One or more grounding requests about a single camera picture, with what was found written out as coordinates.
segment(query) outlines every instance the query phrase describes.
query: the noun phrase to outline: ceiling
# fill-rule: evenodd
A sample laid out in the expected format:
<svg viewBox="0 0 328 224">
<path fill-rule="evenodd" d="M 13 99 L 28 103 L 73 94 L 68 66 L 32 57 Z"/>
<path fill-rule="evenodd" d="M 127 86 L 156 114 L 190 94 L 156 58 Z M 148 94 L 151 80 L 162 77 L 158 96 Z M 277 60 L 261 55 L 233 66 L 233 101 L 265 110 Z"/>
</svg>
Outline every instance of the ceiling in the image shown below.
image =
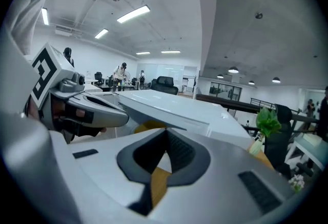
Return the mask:
<svg viewBox="0 0 328 224">
<path fill-rule="evenodd" d="M 151 11 L 123 24 L 121 16 L 148 5 Z M 180 50 L 181 57 L 200 57 L 199 0 L 46 0 L 51 25 L 74 37 L 106 45 L 139 58 L 160 57 L 162 50 Z M 39 25 L 43 23 L 40 16 Z M 109 32 L 95 39 L 102 29 Z"/>
<path fill-rule="evenodd" d="M 256 12 L 263 18 L 256 19 Z M 327 26 L 314 0 L 217 0 L 202 75 L 216 78 L 236 66 L 244 84 L 252 79 L 269 85 L 279 76 L 281 84 L 324 85 L 327 45 Z"/>
</svg>

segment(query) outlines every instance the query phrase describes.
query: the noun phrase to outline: desk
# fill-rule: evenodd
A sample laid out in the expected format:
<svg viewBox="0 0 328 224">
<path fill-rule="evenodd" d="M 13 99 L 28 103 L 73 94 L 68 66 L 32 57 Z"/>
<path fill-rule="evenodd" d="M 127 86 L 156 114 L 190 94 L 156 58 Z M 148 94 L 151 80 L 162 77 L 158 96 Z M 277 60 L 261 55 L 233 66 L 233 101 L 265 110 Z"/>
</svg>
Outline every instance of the desk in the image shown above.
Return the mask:
<svg viewBox="0 0 328 224">
<path fill-rule="evenodd" d="M 133 85 L 124 85 L 124 86 L 120 86 L 120 87 L 124 87 L 124 89 L 126 88 L 129 88 L 129 89 L 135 89 Z M 100 86 L 100 88 L 102 89 L 103 92 L 109 92 L 113 86 L 107 86 L 107 85 L 103 85 L 103 86 Z"/>
<path fill-rule="evenodd" d="M 109 80 L 110 78 L 108 76 L 102 78 L 104 80 L 104 85 L 106 85 L 106 81 Z"/>
<path fill-rule="evenodd" d="M 142 124 L 141 117 L 162 121 L 170 127 L 226 141 L 247 149 L 252 138 L 221 106 L 154 90 L 115 92 L 129 108 L 130 119 Z"/>
<path fill-rule="evenodd" d="M 91 83 L 93 85 L 93 83 L 95 82 L 98 82 L 98 80 L 96 79 L 91 79 L 91 78 L 85 78 L 84 79 L 84 83 L 87 84 L 87 83 Z"/>
<path fill-rule="evenodd" d="M 322 171 L 328 163 L 328 144 L 321 141 L 316 147 L 303 138 L 303 135 L 295 138 L 293 145 L 288 151 L 285 162 L 290 159 L 295 149 L 298 148 L 308 156 Z"/>
</svg>

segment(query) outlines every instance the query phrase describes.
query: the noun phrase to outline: fluorescent light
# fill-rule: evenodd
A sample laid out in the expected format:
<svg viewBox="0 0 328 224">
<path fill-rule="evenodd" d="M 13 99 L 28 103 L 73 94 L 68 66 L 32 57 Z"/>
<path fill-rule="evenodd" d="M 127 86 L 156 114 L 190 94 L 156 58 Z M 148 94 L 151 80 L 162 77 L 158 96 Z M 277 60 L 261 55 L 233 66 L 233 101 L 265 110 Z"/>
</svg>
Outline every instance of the fluorescent light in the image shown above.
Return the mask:
<svg viewBox="0 0 328 224">
<path fill-rule="evenodd" d="M 46 8 L 42 8 L 41 9 L 41 12 L 42 12 L 42 17 L 43 17 L 43 22 L 45 23 L 45 25 L 49 25 L 47 9 Z"/>
<path fill-rule="evenodd" d="M 147 5 L 145 5 L 145 6 L 140 7 L 139 9 L 136 9 L 136 10 L 122 16 L 121 18 L 117 19 L 117 21 L 122 24 L 122 23 L 126 22 L 127 20 L 130 20 L 136 16 L 139 16 L 141 14 L 148 13 L 148 12 L 150 12 L 150 9 Z"/>
<path fill-rule="evenodd" d="M 274 78 L 272 79 L 272 82 L 274 82 L 274 83 L 276 83 L 276 84 L 279 84 L 279 83 L 280 83 L 280 79 L 277 78 L 277 77 L 274 77 Z"/>
<path fill-rule="evenodd" d="M 140 52 L 140 53 L 136 53 L 136 54 L 150 54 L 150 52 Z"/>
<path fill-rule="evenodd" d="M 237 67 L 235 67 L 235 66 L 230 67 L 230 68 L 229 68 L 229 72 L 230 72 L 230 73 L 233 73 L 233 74 L 237 74 L 237 73 L 239 73 Z"/>
<path fill-rule="evenodd" d="M 162 54 L 177 54 L 181 53 L 180 51 L 162 51 Z"/>
<path fill-rule="evenodd" d="M 98 33 L 94 38 L 99 39 L 101 38 L 105 33 L 107 33 L 108 30 L 103 29 L 100 33 Z"/>
</svg>

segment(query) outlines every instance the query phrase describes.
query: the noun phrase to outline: office chair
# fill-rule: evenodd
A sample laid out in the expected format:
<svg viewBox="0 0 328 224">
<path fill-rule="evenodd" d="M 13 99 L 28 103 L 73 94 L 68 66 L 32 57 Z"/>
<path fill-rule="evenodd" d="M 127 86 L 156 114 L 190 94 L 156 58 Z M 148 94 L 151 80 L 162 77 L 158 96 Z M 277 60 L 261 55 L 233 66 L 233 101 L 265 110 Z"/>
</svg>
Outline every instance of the office chair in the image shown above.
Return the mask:
<svg viewBox="0 0 328 224">
<path fill-rule="evenodd" d="M 281 123 L 280 133 L 271 134 L 264 142 L 264 153 L 270 161 L 273 168 L 280 172 L 287 179 L 292 178 L 290 166 L 286 164 L 285 158 L 288 152 L 289 140 L 292 136 L 292 112 L 291 110 L 282 105 L 275 104 L 278 121 Z M 312 176 L 313 172 L 305 165 L 297 163 L 296 165 L 300 171 L 305 172 L 307 175 Z"/>
<path fill-rule="evenodd" d="M 147 83 L 147 84 L 145 85 L 145 89 L 150 89 L 151 84 L 152 84 L 152 83 Z"/>
<path fill-rule="evenodd" d="M 94 74 L 94 79 L 98 80 L 98 82 L 95 83 L 96 85 L 101 86 L 104 84 L 102 77 L 103 77 L 103 74 L 101 72 L 96 72 Z"/>
<path fill-rule="evenodd" d="M 150 89 L 152 89 L 154 87 L 154 85 L 156 84 L 157 79 L 153 79 L 150 85 Z"/>
<path fill-rule="evenodd" d="M 131 80 L 131 85 L 135 86 L 135 82 L 137 81 L 138 79 L 136 77 L 132 78 Z"/>
<path fill-rule="evenodd" d="M 151 89 L 172 95 L 177 95 L 179 91 L 173 84 L 173 78 L 168 76 L 159 76 L 156 83 L 151 86 Z"/>
</svg>

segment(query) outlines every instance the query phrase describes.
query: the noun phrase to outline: potted plant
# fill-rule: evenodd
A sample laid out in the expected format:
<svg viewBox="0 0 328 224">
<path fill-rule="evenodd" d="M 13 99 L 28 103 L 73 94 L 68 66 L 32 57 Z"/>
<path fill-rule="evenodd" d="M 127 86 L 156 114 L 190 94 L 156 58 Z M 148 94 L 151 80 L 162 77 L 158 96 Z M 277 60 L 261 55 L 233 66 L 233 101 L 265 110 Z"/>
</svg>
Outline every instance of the potted plant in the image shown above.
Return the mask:
<svg viewBox="0 0 328 224">
<path fill-rule="evenodd" d="M 274 110 L 269 111 L 266 107 L 263 107 L 260 112 L 257 113 L 256 126 L 259 129 L 261 136 L 250 147 L 249 152 L 254 156 L 256 156 L 261 150 L 265 137 L 270 137 L 273 133 L 279 133 L 281 124 L 279 123 L 277 114 Z"/>
<path fill-rule="evenodd" d="M 304 180 L 302 175 L 294 175 L 288 183 L 292 186 L 292 189 L 296 193 L 300 192 L 304 188 Z"/>
</svg>

